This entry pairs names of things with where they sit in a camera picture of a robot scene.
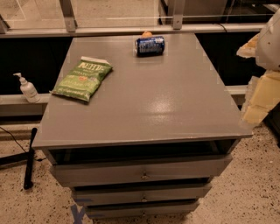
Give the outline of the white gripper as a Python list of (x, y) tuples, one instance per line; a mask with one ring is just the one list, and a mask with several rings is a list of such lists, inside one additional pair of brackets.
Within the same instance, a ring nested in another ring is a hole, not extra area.
[(241, 121), (258, 125), (280, 102), (280, 72), (276, 72), (280, 70), (280, 9), (236, 55), (255, 57), (256, 64), (267, 70), (260, 78), (251, 78), (241, 108)]

